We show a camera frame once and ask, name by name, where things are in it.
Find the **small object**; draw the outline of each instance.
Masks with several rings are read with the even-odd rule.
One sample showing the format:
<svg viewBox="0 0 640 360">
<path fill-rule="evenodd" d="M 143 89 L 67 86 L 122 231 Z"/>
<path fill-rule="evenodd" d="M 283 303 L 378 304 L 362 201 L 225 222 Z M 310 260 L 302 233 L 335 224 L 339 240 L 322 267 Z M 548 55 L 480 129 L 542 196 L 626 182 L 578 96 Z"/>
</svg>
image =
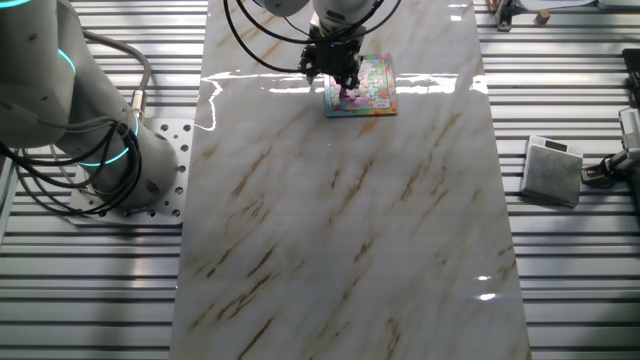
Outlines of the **small object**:
<svg viewBox="0 0 640 360">
<path fill-rule="evenodd" d="M 575 207 L 580 199 L 582 149 L 536 135 L 529 138 L 522 192 Z"/>
<path fill-rule="evenodd" d="M 346 90 L 333 77 L 325 75 L 324 94 L 328 117 L 398 113 L 391 55 L 364 56 L 358 78 L 361 79 L 358 87 Z"/>
<path fill-rule="evenodd" d="M 516 0 L 502 0 L 496 10 L 496 24 L 498 31 L 511 31 L 511 20 L 515 15 L 517 2 Z"/>
<path fill-rule="evenodd" d="M 487 6 L 491 11 L 495 12 L 500 6 L 500 0 L 487 0 Z"/>
<path fill-rule="evenodd" d="M 540 25 L 545 25 L 547 22 L 549 22 L 549 19 L 551 19 L 551 13 L 549 13 L 547 10 L 542 10 L 538 13 L 538 16 L 536 16 L 536 22 Z"/>
</svg>

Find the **glossy surface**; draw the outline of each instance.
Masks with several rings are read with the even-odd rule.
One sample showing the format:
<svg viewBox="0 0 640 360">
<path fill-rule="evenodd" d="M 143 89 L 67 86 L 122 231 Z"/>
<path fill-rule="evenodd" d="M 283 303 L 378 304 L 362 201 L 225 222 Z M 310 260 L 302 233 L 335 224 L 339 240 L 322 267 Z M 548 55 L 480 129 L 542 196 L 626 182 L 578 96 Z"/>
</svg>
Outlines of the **glossy surface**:
<svg viewBox="0 0 640 360">
<path fill-rule="evenodd" d="M 331 120 L 210 7 L 171 358 L 526 359 L 470 2 L 403 3 L 363 47 L 394 57 L 399 115 Z"/>
</svg>

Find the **black bracket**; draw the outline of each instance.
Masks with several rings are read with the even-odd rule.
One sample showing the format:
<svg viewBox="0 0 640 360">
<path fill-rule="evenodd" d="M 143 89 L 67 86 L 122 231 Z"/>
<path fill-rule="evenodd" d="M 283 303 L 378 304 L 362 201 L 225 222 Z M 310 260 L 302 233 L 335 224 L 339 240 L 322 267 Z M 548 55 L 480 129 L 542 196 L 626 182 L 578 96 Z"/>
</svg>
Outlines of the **black bracket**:
<svg viewBox="0 0 640 360">
<path fill-rule="evenodd" d="M 498 31 L 511 31 L 511 19 L 515 15 L 516 0 L 502 0 L 496 11 L 496 24 Z"/>
<path fill-rule="evenodd" d="M 629 72 L 629 99 L 631 107 L 640 108 L 640 49 L 624 49 L 622 57 Z"/>
</svg>

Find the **wire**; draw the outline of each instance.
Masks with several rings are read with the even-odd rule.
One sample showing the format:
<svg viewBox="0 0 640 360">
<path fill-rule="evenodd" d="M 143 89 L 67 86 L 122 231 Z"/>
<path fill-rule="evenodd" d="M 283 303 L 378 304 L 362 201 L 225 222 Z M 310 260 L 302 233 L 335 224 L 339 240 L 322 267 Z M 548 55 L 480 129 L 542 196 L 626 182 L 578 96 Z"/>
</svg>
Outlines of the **wire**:
<svg viewBox="0 0 640 360">
<path fill-rule="evenodd" d="M 53 146 L 53 144 L 49 145 L 49 150 L 51 151 L 51 155 L 53 156 L 53 159 L 56 162 L 60 161 L 60 159 L 58 158 L 58 153 L 56 152 L 56 147 Z M 65 169 L 64 166 L 60 166 L 60 165 L 58 166 L 58 169 L 60 169 L 62 176 L 64 176 L 64 178 L 67 179 L 67 181 L 70 184 L 73 184 L 73 179 L 71 179 L 71 176 L 69 175 L 69 173 L 67 173 L 67 169 Z"/>
<path fill-rule="evenodd" d="M 98 124 L 98 123 L 114 123 L 114 122 L 118 122 L 118 120 L 115 120 L 109 116 L 99 116 L 97 118 L 94 119 L 90 119 L 87 121 L 83 121 L 79 124 L 66 124 L 66 125 L 59 125 L 59 124 L 52 124 L 50 122 L 46 122 L 43 121 L 42 119 L 37 119 L 36 120 L 39 124 L 41 125 L 45 125 L 45 126 L 49 126 L 52 128 L 56 128 L 56 129 L 64 129 L 64 130 L 77 130 L 77 131 L 81 131 L 81 130 L 88 130 L 88 125 L 93 125 L 93 124 Z"/>
<path fill-rule="evenodd" d="M 126 125 L 126 124 L 124 124 L 124 123 L 119 123 L 119 122 L 116 122 L 116 124 L 115 124 L 115 125 L 123 125 L 123 126 L 125 126 L 126 128 L 128 128 L 128 127 L 129 127 L 128 125 Z M 25 162 L 25 163 L 28 163 L 29 165 L 37 165 L 37 166 L 51 166 L 51 167 L 56 167 L 56 166 L 68 166 L 68 165 L 74 165 L 74 164 L 77 164 L 77 163 L 79 163 L 79 162 L 82 162 L 82 161 L 84 161 L 84 160 L 88 159 L 89 157 L 93 156 L 93 155 L 94 155 L 95 153 L 97 153 L 97 152 L 98 152 L 98 151 L 99 151 L 103 146 L 105 146 L 105 144 L 107 143 L 107 141 L 109 141 L 109 142 L 110 142 L 110 141 L 112 140 L 112 138 L 109 138 L 109 137 L 108 137 L 108 134 L 109 134 L 109 133 L 107 133 L 107 135 L 105 135 L 105 136 L 102 138 L 102 140 L 101 140 L 101 141 L 100 141 L 100 142 L 99 142 L 99 143 L 98 143 L 94 148 L 92 148 L 92 149 L 91 149 L 91 150 L 89 150 L 87 153 L 85 153 L 84 155 L 81 155 L 81 156 L 79 156 L 79 157 L 77 157 L 77 158 L 73 158 L 73 159 L 65 160 L 65 161 L 53 161 L 53 162 L 52 162 L 52 161 L 42 161 L 42 160 L 30 159 L 30 158 L 23 158 L 23 157 L 21 157 L 21 158 L 20 158 L 20 160 L 21 160 L 21 161 L 23 161 L 23 162 Z M 2 153 L 4 153 L 4 152 L 6 151 L 3 147 L 5 147 L 5 148 L 6 148 L 6 146 L 5 146 L 4 144 L 0 143 L 0 152 L 2 152 Z"/>
<path fill-rule="evenodd" d="M 229 28 L 231 29 L 231 33 L 233 34 L 233 37 L 236 38 L 236 41 L 238 41 L 238 44 L 240 44 L 240 47 L 242 47 L 242 49 L 249 55 L 251 56 L 251 58 L 255 61 L 257 61 L 260 65 L 271 69 L 273 71 L 277 71 L 277 72 L 282 72 L 282 73 L 288 73 L 288 74 L 297 74 L 300 73 L 300 70 L 298 69 L 285 69 L 285 68 L 280 68 L 274 65 L 269 64 L 268 62 L 262 60 L 258 55 L 254 54 L 253 51 L 251 51 L 251 49 L 249 49 L 249 47 L 247 47 L 247 45 L 244 43 L 244 41 L 242 41 L 242 38 L 240 37 L 240 34 L 238 34 L 238 30 L 236 30 L 235 25 L 233 24 L 233 19 L 231 19 L 231 11 L 229 10 L 229 0 L 223 0 L 224 1 L 224 14 L 227 17 L 227 23 L 229 23 Z"/>
<path fill-rule="evenodd" d="M 352 35 L 343 38 L 343 36 L 345 34 L 351 33 L 355 30 L 357 30 L 362 24 L 364 24 L 367 20 L 371 19 L 371 17 L 373 17 L 373 15 L 375 14 L 375 12 L 378 10 L 378 8 L 382 5 L 382 3 L 384 3 L 385 0 L 378 0 L 376 1 L 376 3 L 374 4 L 373 8 L 371 9 L 371 11 L 360 21 L 358 21 L 357 23 L 351 25 L 350 27 L 346 28 L 343 31 L 339 31 L 336 34 L 333 34 L 331 36 L 328 36 L 326 38 L 322 38 L 322 39 L 313 39 L 313 40 L 298 40 L 298 39 L 292 39 L 292 38 L 288 38 L 286 36 L 282 36 L 280 34 L 276 34 L 273 31 L 265 28 L 264 26 L 262 26 L 262 24 L 260 24 L 258 21 L 256 21 L 255 18 L 253 18 L 253 16 L 251 16 L 251 14 L 249 13 L 249 11 L 247 10 L 247 8 L 242 4 L 242 0 L 236 0 L 237 4 L 238 4 L 238 8 L 240 8 L 240 10 L 242 11 L 242 13 L 245 15 L 245 17 L 255 26 L 257 27 L 260 31 L 264 32 L 265 34 L 274 37 L 278 40 L 281 41 L 286 41 L 286 42 L 290 42 L 293 44 L 299 44 L 299 45 L 312 45 L 312 44 L 320 44 L 320 43 L 328 43 L 328 42 L 334 42 L 334 41 L 349 41 L 367 34 L 370 34 L 374 31 L 376 31 L 377 29 L 379 29 L 380 27 L 382 27 L 382 25 L 384 25 L 386 22 L 389 21 L 389 19 L 391 19 L 391 17 L 396 13 L 396 11 L 398 10 L 398 8 L 400 7 L 400 3 L 402 3 L 402 0 L 396 0 L 396 4 L 394 5 L 393 9 L 391 10 L 391 12 L 380 22 L 378 23 L 376 26 L 374 26 L 373 28 L 366 30 L 364 32 L 361 33 L 353 33 Z"/>
<path fill-rule="evenodd" d="M 393 9 L 391 10 L 391 12 L 380 22 L 378 23 L 376 26 L 374 26 L 373 28 L 366 30 L 362 33 L 354 33 L 349 37 L 343 38 L 344 34 L 353 32 L 355 30 L 357 30 L 362 24 L 364 24 L 367 20 L 369 20 L 371 17 L 373 17 L 374 13 L 376 12 L 376 10 L 382 5 L 382 3 L 385 0 L 378 0 L 376 1 L 376 3 L 374 4 L 373 8 L 371 9 L 371 11 L 360 21 L 358 21 L 357 23 L 355 23 L 354 25 L 350 26 L 349 28 L 337 32 L 336 34 L 323 38 L 323 39 L 315 39 L 315 40 L 298 40 L 298 39 L 292 39 L 292 38 L 288 38 L 279 34 L 276 34 L 272 31 L 270 31 L 269 29 L 265 28 L 264 26 L 262 26 L 260 23 L 258 23 L 249 13 L 249 11 L 244 7 L 244 5 L 242 4 L 241 0 L 237 0 L 238 3 L 238 7 L 240 8 L 240 10 L 244 13 L 245 17 L 255 26 L 257 27 L 260 31 L 264 32 L 265 34 L 274 37 L 278 40 L 281 41 L 286 41 L 286 42 L 290 42 L 290 43 L 294 43 L 294 44 L 300 44 L 300 45 L 312 45 L 312 44 L 319 44 L 319 43 L 327 43 L 327 42 L 333 42 L 335 40 L 340 40 L 340 41 L 349 41 L 351 39 L 355 39 L 357 37 L 360 36 L 364 36 L 367 35 L 369 33 L 372 33 L 374 31 L 376 31 L 377 29 L 379 29 L 380 27 L 382 27 L 386 22 L 389 21 L 389 19 L 391 19 L 391 17 L 396 13 L 396 11 L 398 10 L 398 8 L 400 7 L 400 3 L 402 2 L 402 0 L 396 0 L 396 4 L 393 7 Z M 285 69 L 285 68 L 280 68 L 274 65 L 269 64 L 268 62 L 264 61 L 262 58 L 260 58 L 258 55 L 256 55 L 254 52 L 251 51 L 251 49 L 249 49 L 249 47 L 245 44 L 245 42 L 242 40 L 242 37 L 240 36 L 240 34 L 238 34 L 238 31 L 233 23 L 233 19 L 231 18 L 231 11 L 229 10 L 229 0 L 223 0 L 223 4 L 224 4 L 224 11 L 225 11 L 225 15 L 227 18 L 227 23 L 229 24 L 229 28 L 231 29 L 231 33 L 233 34 L 233 36 L 235 37 L 236 41 L 238 42 L 238 44 L 240 45 L 240 47 L 242 47 L 242 49 L 256 62 L 258 62 L 260 65 L 273 70 L 273 71 L 277 71 L 277 72 L 282 72 L 282 73 L 289 73 L 289 74 L 297 74 L 297 73 L 301 73 L 302 71 L 300 69 Z M 285 20 L 291 25 L 293 26 L 293 24 L 291 24 L 289 22 L 289 20 L 287 18 L 285 18 Z"/>
<path fill-rule="evenodd" d="M 122 136 L 123 141 L 125 142 L 126 146 L 129 147 L 129 149 L 131 151 L 128 152 L 129 154 L 129 162 L 128 162 L 128 166 L 127 169 L 125 171 L 125 175 L 123 175 L 121 182 L 122 185 L 120 185 L 118 187 L 118 191 L 117 193 L 111 197 L 110 199 L 107 199 L 104 201 L 103 204 L 98 205 L 92 209 L 89 210 L 80 210 L 80 209 L 73 209 L 72 207 L 70 207 L 69 205 L 59 201 L 58 199 L 55 198 L 55 196 L 51 195 L 45 188 L 44 186 L 42 186 L 42 184 L 40 183 L 39 179 L 37 177 L 34 177 L 33 180 L 36 184 L 36 186 L 38 186 L 38 188 L 42 191 L 42 193 L 47 196 L 49 199 L 51 199 L 56 205 L 62 207 L 64 210 L 61 209 L 57 209 L 54 208 L 46 203 L 44 203 L 43 201 L 41 201 L 37 195 L 35 195 L 33 193 L 33 191 L 31 191 L 28 183 L 26 182 L 26 180 L 24 179 L 24 175 L 22 174 L 21 171 L 18 171 L 18 178 L 20 180 L 20 183 L 22 185 L 22 187 L 24 188 L 25 192 L 31 196 L 34 201 L 36 203 L 38 203 L 40 206 L 42 206 L 43 208 L 52 211 L 56 214 L 59 215 L 63 215 L 63 216 L 86 216 L 86 215 L 96 215 L 96 214 L 103 214 L 106 213 L 107 211 L 110 211 L 114 208 L 116 208 L 118 205 L 120 205 L 124 200 L 126 200 L 128 198 L 128 196 L 133 192 L 133 190 L 135 189 L 139 179 L 140 179 L 140 175 L 141 175 L 141 168 L 142 168 L 142 158 L 140 157 L 140 152 L 139 152 L 139 145 L 138 145 L 138 141 L 137 138 L 135 137 L 135 135 L 132 133 L 131 129 L 128 128 L 124 128 L 122 126 L 118 127 L 118 133 Z"/>
<path fill-rule="evenodd" d="M 289 24 L 289 26 L 291 26 L 292 28 L 296 29 L 298 32 L 300 32 L 300 33 L 302 33 L 303 35 L 306 35 L 306 36 L 311 36 L 311 35 L 309 35 L 308 33 L 306 33 L 304 30 L 302 30 L 302 29 L 300 29 L 299 27 L 295 26 L 295 25 L 294 25 L 291 21 L 289 21 L 289 19 L 287 19 L 286 17 L 285 17 L 285 18 L 283 18 L 283 19 L 284 19 L 284 21 L 286 21 L 286 22 L 287 22 L 287 24 Z"/>
<path fill-rule="evenodd" d="M 65 189 L 78 189 L 78 188 L 82 188 L 85 187 L 89 184 L 91 184 L 94 180 L 94 178 L 96 178 L 98 176 L 98 174 L 100 174 L 100 172 L 103 170 L 105 162 L 107 161 L 107 156 L 109 155 L 109 147 L 111 146 L 111 142 L 113 140 L 113 137 L 116 134 L 117 128 L 114 127 L 111 130 L 109 130 L 109 132 L 107 133 L 107 135 L 105 135 L 105 137 L 103 138 L 102 142 L 105 142 L 104 144 L 104 152 L 102 153 L 102 159 L 100 160 L 100 166 L 98 166 L 98 168 L 96 169 L 96 172 L 87 180 L 77 183 L 77 184 L 67 184 L 58 180 L 53 180 L 50 177 L 48 177 L 47 175 L 44 175 L 43 173 L 41 173 L 40 171 L 36 170 L 33 166 L 31 166 L 31 164 L 29 164 L 28 162 L 25 161 L 25 159 L 23 157 L 18 156 L 17 154 L 13 153 L 11 150 L 9 150 L 9 148 L 0 142 L 0 153 L 2 153 L 3 155 L 5 155 L 6 157 L 10 158 L 11 160 L 13 160 L 16 164 L 18 164 L 20 167 L 22 167 L 23 169 L 27 170 L 27 172 L 31 173 L 31 175 L 36 176 L 40 179 L 42 179 L 45 182 L 48 182 L 51 185 L 55 185 L 61 188 L 65 188 Z"/>
<path fill-rule="evenodd" d="M 84 37 L 89 40 L 96 41 L 103 45 L 114 48 L 116 50 L 126 52 L 128 54 L 133 55 L 133 57 L 135 57 L 136 59 L 138 59 L 138 61 L 140 61 L 140 63 L 142 64 L 142 67 L 144 68 L 144 73 L 142 74 L 142 80 L 140 80 L 140 85 L 138 85 L 137 90 L 142 90 L 142 91 L 146 90 L 147 85 L 149 85 L 149 79 L 151 78 L 151 64 L 149 63 L 149 60 L 147 59 L 146 56 L 144 56 L 143 53 L 141 53 L 138 49 L 134 48 L 131 45 L 125 44 L 121 41 L 110 39 L 102 35 L 92 33 L 88 30 L 83 29 L 82 33 L 84 34 Z"/>
</svg>

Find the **black cable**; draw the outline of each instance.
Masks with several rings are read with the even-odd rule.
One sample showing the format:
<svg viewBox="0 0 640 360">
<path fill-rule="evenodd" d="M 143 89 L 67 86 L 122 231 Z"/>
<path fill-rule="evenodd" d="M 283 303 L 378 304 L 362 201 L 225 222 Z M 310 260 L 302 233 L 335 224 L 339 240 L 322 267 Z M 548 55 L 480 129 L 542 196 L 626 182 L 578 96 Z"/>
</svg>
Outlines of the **black cable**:
<svg viewBox="0 0 640 360">
<path fill-rule="evenodd" d="M 141 171 L 140 169 L 142 168 L 142 158 L 140 157 L 140 153 L 139 153 L 139 145 L 137 142 L 137 138 L 135 137 L 135 135 L 133 135 L 133 133 L 131 132 L 130 129 L 124 129 L 123 127 L 119 127 L 118 129 L 118 133 L 122 136 L 123 140 L 125 141 L 127 147 L 130 149 L 129 153 L 129 162 L 128 162 L 128 166 L 127 166 L 127 171 L 125 171 L 125 175 L 123 175 L 123 181 L 124 183 L 122 185 L 119 185 L 120 189 L 123 189 L 123 185 L 127 186 L 128 185 L 128 189 L 126 191 L 126 193 L 124 192 L 118 192 L 116 193 L 116 195 L 114 195 L 111 199 L 109 200 L 105 200 L 103 204 L 96 206 L 90 210 L 80 210 L 80 209 L 73 209 L 72 207 L 70 207 L 67 204 L 64 204 L 63 202 L 59 201 L 58 199 L 55 198 L 55 196 L 51 195 L 40 183 L 40 181 L 38 180 L 38 178 L 34 177 L 33 180 L 36 183 L 36 185 L 38 186 L 38 188 L 40 188 L 40 190 L 42 191 L 42 193 L 49 197 L 49 199 L 51 199 L 55 204 L 57 204 L 58 206 L 61 206 L 63 208 L 66 209 L 65 210 L 60 210 L 60 209 L 56 209 L 52 206 L 49 206 L 48 204 L 44 203 L 43 201 L 41 201 L 40 199 L 38 199 L 38 197 L 31 191 L 29 185 L 27 184 L 26 180 L 24 179 L 23 174 L 18 171 L 18 178 L 20 180 L 20 183 L 22 184 L 22 187 L 24 188 L 25 192 L 27 192 L 27 194 L 32 197 L 34 199 L 34 201 L 36 201 L 36 203 L 38 203 L 40 206 L 42 206 L 43 208 L 54 212 L 56 214 L 59 215 L 63 215 L 63 216 L 85 216 L 85 215 L 96 215 L 96 214 L 102 214 L 105 213 L 107 211 L 110 211 L 112 209 L 114 209 L 115 207 L 117 207 L 118 205 L 120 205 L 125 199 L 128 198 L 128 196 L 131 194 L 131 192 L 135 189 L 139 179 L 140 179 L 140 175 L 141 175 Z"/>
<path fill-rule="evenodd" d="M 258 21 L 256 21 L 255 18 L 253 18 L 253 16 L 251 16 L 251 14 L 249 13 L 249 11 L 247 10 L 247 8 L 242 4 L 242 0 L 236 0 L 238 7 L 240 8 L 240 10 L 242 11 L 242 13 L 245 15 L 245 17 L 255 26 L 257 27 L 260 31 L 264 32 L 265 34 L 274 37 L 278 40 L 281 41 L 286 41 L 286 42 L 290 42 L 293 44 L 299 44 L 299 45 L 312 45 L 312 44 L 320 44 L 320 43 L 328 43 L 328 42 L 334 42 L 334 41 L 349 41 L 351 39 L 355 39 L 358 38 L 360 36 L 364 36 L 367 34 L 370 34 L 374 31 L 376 31 L 377 29 L 379 29 L 380 27 L 382 27 L 382 25 L 384 25 L 387 21 L 389 21 L 389 19 L 391 19 L 391 17 L 396 13 L 396 11 L 398 10 L 398 8 L 400 7 L 400 3 L 402 3 L 402 0 L 396 0 L 396 4 L 393 7 L 393 9 L 391 10 L 391 12 L 380 22 L 378 23 L 376 26 L 374 26 L 373 28 L 366 30 L 362 33 L 354 33 L 350 36 L 347 36 L 346 38 L 343 38 L 343 36 L 345 34 L 348 34 L 350 32 L 353 32 L 354 30 L 357 30 L 362 24 L 364 24 L 367 20 L 369 20 L 371 17 L 373 17 L 373 15 L 375 14 L 375 12 L 378 10 L 378 8 L 382 5 L 382 3 L 385 0 L 379 0 L 377 1 L 373 8 L 371 9 L 371 11 L 360 21 L 358 21 L 357 23 L 351 25 L 350 27 L 348 27 L 347 29 L 343 30 L 343 31 L 339 31 L 334 35 L 328 36 L 326 38 L 322 38 L 322 39 L 314 39 L 314 40 L 298 40 L 298 39 L 292 39 L 292 38 L 288 38 L 286 36 L 282 36 L 280 34 L 276 34 L 273 31 L 265 28 L 264 26 L 262 26 L 262 24 L 260 24 Z"/>
<path fill-rule="evenodd" d="M 51 184 L 51 185 L 55 185 L 61 188 L 65 188 L 65 189 L 79 189 L 79 188 L 83 188 L 86 187 L 87 185 L 91 184 L 93 182 L 93 179 L 95 177 L 98 176 L 98 174 L 102 171 L 102 169 L 104 168 L 105 162 L 107 162 L 107 156 L 109 155 L 109 148 L 111 147 L 111 142 L 113 140 L 113 137 L 116 134 L 116 130 L 119 128 L 118 127 L 113 127 L 111 130 L 109 130 L 109 132 L 107 133 L 107 135 L 105 135 L 105 138 L 110 139 L 109 141 L 106 142 L 105 145 L 105 150 L 102 154 L 102 158 L 100 160 L 100 165 L 98 166 L 98 169 L 96 169 L 96 172 L 87 180 L 81 182 L 81 183 L 77 183 L 77 184 L 68 184 L 68 183 L 64 183 L 61 181 L 57 181 L 57 180 L 53 180 L 51 178 L 49 178 L 48 176 L 42 174 L 40 171 L 36 170 L 33 166 L 31 166 L 30 164 L 26 163 L 25 161 L 23 161 L 23 159 L 16 155 L 15 153 L 13 153 L 11 150 L 9 150 L 9 148 L 3 144 L 2 142 L 0 142 L 0 153 L 5 155 L 6 157 L 10 158 L 11 160 L 13 160 L 16 164 L 18 164 L 20 167 L 22 167 L 23 169 L 27 170 L 27 172 L 31 173 L 33 176 L 37 176 L 38 178 L 42 179 L 43 181 Z"/>
<path fill-rule="evenodd" d="M 273 71 L 277 71 L 277 72 L 281 72 L 281 73 L 287 73 L 287 74 L 298 74 L 300 73 L 300 70 L 298 69 L 284 69 L 284 68 L 280 68 L 277 66 L 273 66 L 271 64 L 269 64 L 268 62 L 262 60 L 258 55 L 254 54 L 251 49 L 249 49 L 247 47 L 247 45 L 244 43 L 244 41 L 242 41 L 242 38 L 240 37 L 240 34 L 238 34 L 238 30 L 236 30 L 235 25 L 233 24 L 233 19 L 231 19 L 231 11 L 229 10 L 229 0 L 223 0 L 224 2 L 224 14 L 227 17 L 227 23 L 229 23 L 229 28 L 231 29 L 231 33 L 233 34 L 233 37 L 236 38 L 236 41 L 238 41 L 238 44 L 240 44 L 240 46 L 242 47 L 242 49 L 249 55 L 251 56 L 251 58 L 255 61 L 257 61 L 260 65 L 271 69 Z"/>
<path fill-rule="evenodd" d="M 307 37 L 309 37 L 310 35 L 308 33 L 306 33 L 304 30 L 300 29 L 299 27 L 295 26 L 291 21 L 289 21 L 289 19 L 287 19 L 286 17 L 283 18 L 284 21 L 287 22 L 287 24 L 289 24 L 289 26 L 291 26 L 292 28 L 296 29 L 298 32 L 302 33 L 303 35 L 306 35 Z"/>
<path fill-rule="evenodd" d="M 138 61 L 140 61 L 140 63 L 142 64 L 142 67 L 144 68 L 144 73 L 142 74 L 142 80 L 140 80 L 140 85 L 138 85 L 137 90 L 144 91 L 147 88 L 147 85 L 149 84 L 149 79 L 151 79 L 151 64 L 149 63 L 149 60 L 147 59 L 146 56 L 144 56 L 143 53 L 141 53 L 139 50 L 137 50 L 131 45 L 125 44 L 121 41 L 110 39 L 102 35 L 92 33 L 88 30 L 83 29 L 82 33 L 84 34 L 84 37 L 89 40 L 99 42 L 103 45 L 114 48 L 116 50 L 124 51 L 128 54 L 131 54 L 136 59 L 138 59 Z"/>
<path fill-rule="evenodd" d="M 378 23 L 376 26 L 374 26 L 373 28 L 363 32 L 363 33 L 355 33 L 353 35 L 351 35 L 350 37 L 347 38 L 342 38 L 342 36 L 345 33 L 349 33 L 352 32 L 356 29 L 358 29 L 362 24 L 364 24 L 367 20 L 369 20 L 374 13 L 376 12 L 376 10 L 382 5 L 382 3 L 385 0 L 378 0 L 372 10 L 360 21 L 358 21 L 356 24 L 352 25 L 351 27 L 345 29 L 344 31 L 338 32 L 336 34 L 334 34 L 333 36 L 329 36 L 327 38 L 323 38 L 323 39 L 316 39 L 316 40 L 297 40 L 297 39 L 291 39 L 291 38 L 287 38 L 285 36 L 281 36 L 279 34 L 276 34 L 272 31 L 270 31 L 269 29 L 265 28 L 264 26 L 262 26 L 260 23 L 258 23 L 249 13 L 249 11 L 244 7 L 244 5 L 242 4 L 241 0 L 238 0 L 238 7 L 240 8 L 240 10 L 242 10 L 242 12 L 245 14 L 245 16 L 247 17 L 247 19 L 254 25 L 256 26 L 259 30 L 261 30 L 262 32 L 266 33 L 267 35 L 270 35 L 272 37 L 275 37 L 276 39 L 282 40 L 282 41 L 287 41 L 287 42 L 291 42 L 294 44 L 301 44 L 301 45 L 311 45 L 311 44 L 318 44 L 318 43 L 325 43 L 325 42 L 333 42 L 335 40 L 341 40 L 341 41 L 348 41 L 360 36 L 364 36 L 366 34 L 372 33 L 374 31 L 376 31 L 377 29 L 379 29 L 380 27 L 382 27 L 386 22 L 389 21 L 389 19 L 391 19 L 391 17 L 396 13 L 396 11 L 398 10 L 398 8 L 400 7 L 400 3 L 402 2 L 402 0 L 396 0 L 396 4 L 393 7 L 393 9 L 391 10 L 391 12 L 380 22 Z M 288 73 L 288 74 L 297 74 L 297 73 L 301 73 L 302 71 L 300 71 L 299 69 L 284 69 L 284 68 L 280 68 L 274 65 L 269 64 L 268 62 L 264 61 L 262 58 L 260 58 L 258 55 L 256 55 L 255 53 L 253 53 L 251 51 L 251 49 L 249 49 L 249 47 L 244 43 L 244 41 L 242 40 L 242 38 L 240 37 L 240 35 L 238 34 L 238 31 L 236 30 L 235 25 L 233 24 L 233 19 L 231 18 L 231 12 L 229 10 L 229 0 L 223 0 L 223 4 L 224 4 L 224 10 L 225 10 L 225 15 L 227 18 L 227 23 L 229 24 L 229 28 L 231 29 L 231 32 L 233 33 L 233 36 L 235 37 L 236 41 L 238 42 L 238 44 L 240 45 L 240 47 L 242 47 L 242 49 L 256 62 L 258 62 L 260 65 L 273 70 L 273 71 L 277 71 L 277 72 L 282 72 L 282 73 Z"/>
<path fill-rule="evenodd" d="M 93 149 L 89 150 L 87 153 L 85 153 L 85 154 L 83 154 L 81 156 L 78 156 L 77 158 L 73 158 L 73 159 L 69 159 L 69 160 L 42 161 L 42 160 L 36 160 L 36 159 L 28 158 L 28 157 L 22 157 L 21 160 L 25 161 L 26 163 L 28 163 L 30 165 L 36 165 L 36 166 L 59 167 L 59 166 L 74 165 L 74 164 L 77 164 L 79 162 L 82 162 L 82 161 L 88 159 L 89 157 L 91 157 L 92 155 L 97 153 L 102 147 L 105 146 L 106 142 L 109 141 L 109 140 L 111 140 L 111 139 L 109 139 L 109 137 L 105 135 L 102 138 L 102 140 L 100 140 L 100 142 Z"/>
</svg>

